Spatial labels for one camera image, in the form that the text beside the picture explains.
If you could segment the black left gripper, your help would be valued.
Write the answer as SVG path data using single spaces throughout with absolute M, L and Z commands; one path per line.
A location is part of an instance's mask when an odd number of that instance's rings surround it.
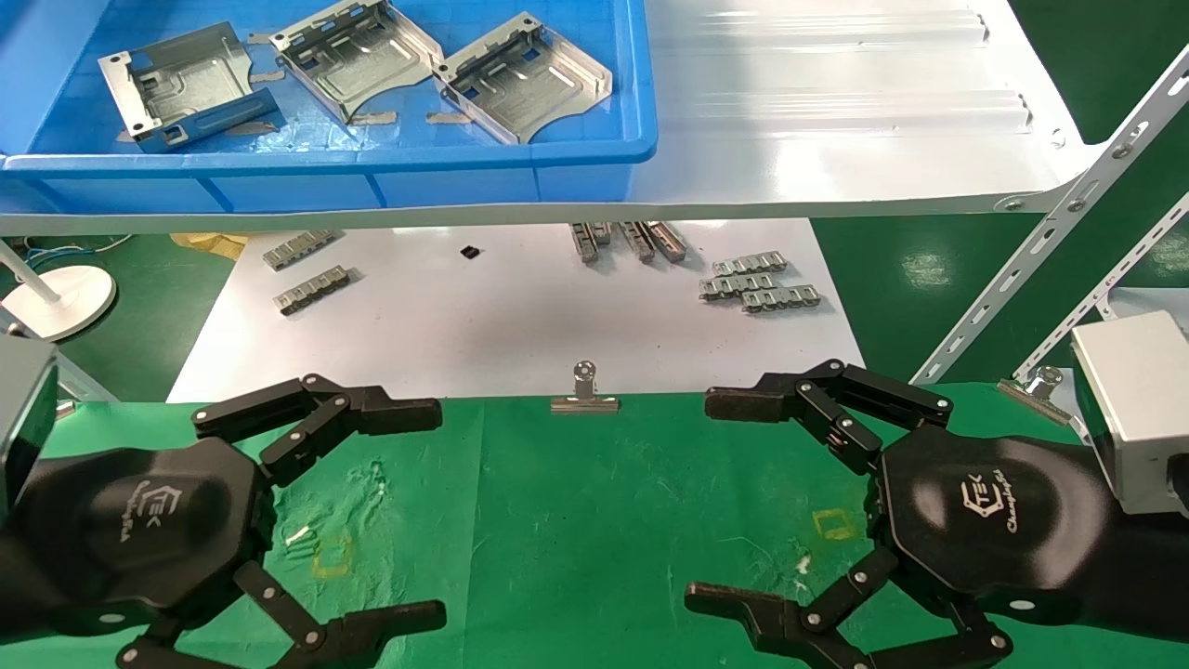
M 317 623 L 262 562 L 273 491 L 222 438 L 48 457 L 24 486 L 24 638 L 151 625 L 119 668 L 229 668 L 176 649 L 243 593 L 292 640 L 273 668 L 373 668 L 389 642 L 447 623 L 436 598 Z

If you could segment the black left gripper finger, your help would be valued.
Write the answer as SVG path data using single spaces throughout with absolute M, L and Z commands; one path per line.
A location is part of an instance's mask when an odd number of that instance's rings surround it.
M 443 424 L 438 399 L 394 400 L 380 386 L 342 387 L 323 375 L 303 375 L 191 415 L 199 438 L 238 443 L 287 427 L 260 454 L 268 482 L 287 487 L 352 435 L 424 433 Z

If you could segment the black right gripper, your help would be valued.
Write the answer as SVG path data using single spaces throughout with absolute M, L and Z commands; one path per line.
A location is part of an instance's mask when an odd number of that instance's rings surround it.
M 977 438 L 946 429 L 952 403 L 933 391 L 828 360 L 807 372 L 765 373 L 751 387 L 707 389 L 705 414 L 722 422 L 795 422 L 857 475 L 883 448 L 853 410 L 916 429 L 881 454 L 877 482 L 892 544 L 935 597 L 984 612 L 1069 625 L 1088 610 L 1092 555 L 1114 504 L 1092 453 L 1044 438 Z M 803 606 L 760 591 L 692 582 L 691 612 L 740 621 L 757 652 L 810 668 L 992 668 L 1013 640 L 976 606 L 946 602 L 954 635 L 863 652 L 841 623 L 899 568 L 883 547 Z

